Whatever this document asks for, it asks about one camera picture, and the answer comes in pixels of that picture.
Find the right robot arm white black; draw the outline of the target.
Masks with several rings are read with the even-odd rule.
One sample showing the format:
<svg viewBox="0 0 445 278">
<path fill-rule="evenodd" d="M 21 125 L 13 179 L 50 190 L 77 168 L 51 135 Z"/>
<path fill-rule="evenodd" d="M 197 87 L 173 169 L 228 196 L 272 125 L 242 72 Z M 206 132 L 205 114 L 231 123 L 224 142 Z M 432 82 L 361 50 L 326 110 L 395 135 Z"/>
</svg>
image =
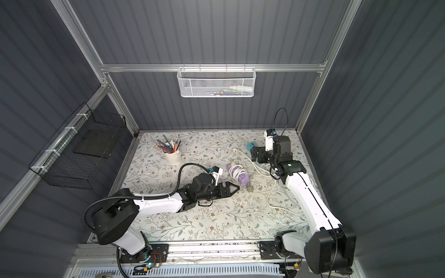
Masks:
<svg viewBox="0 0 445 278">
<path fill-rule="evenodd" d="M 291 141 L 276 134 L 274 129 L 265 131 L 265 146 L 250 149 L 253 162 L 267 163 L 269 174 L 297 199 L 307 218 L 310 237 L 296 231 L 278 232 L 275 236 L 277 253 L 282 257 L 303 257 L 315 274 L 337 272 L 349 274 L 353 264 L 356 233 L 344 226 L 326 206 L 300 161 L 293 159 Z"/>
</svg>

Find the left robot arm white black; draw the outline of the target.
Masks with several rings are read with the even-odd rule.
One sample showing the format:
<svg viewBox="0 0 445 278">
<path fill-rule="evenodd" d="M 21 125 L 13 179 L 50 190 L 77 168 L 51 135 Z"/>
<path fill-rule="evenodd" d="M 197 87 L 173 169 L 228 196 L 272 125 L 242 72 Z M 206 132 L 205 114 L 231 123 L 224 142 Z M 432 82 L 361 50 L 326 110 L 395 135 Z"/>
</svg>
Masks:
<svg viewBox="0 0 445 278">
<path fill-rule="evenodd" d="M 148 256 L 151 246 L 146 237 L 133 228 L 140 217 L 161 213 L 181 213 L 201 206 L 201 202 L 232 197 L 240 186 L 229 181 L 218 183 L 210 173 L 201 173 L 173 194 L 136 195 L 129 189 L 89 205 L 82 223 L 95 234 L 100 245 L 112 244 L 131 256 Z"/>
</svg>

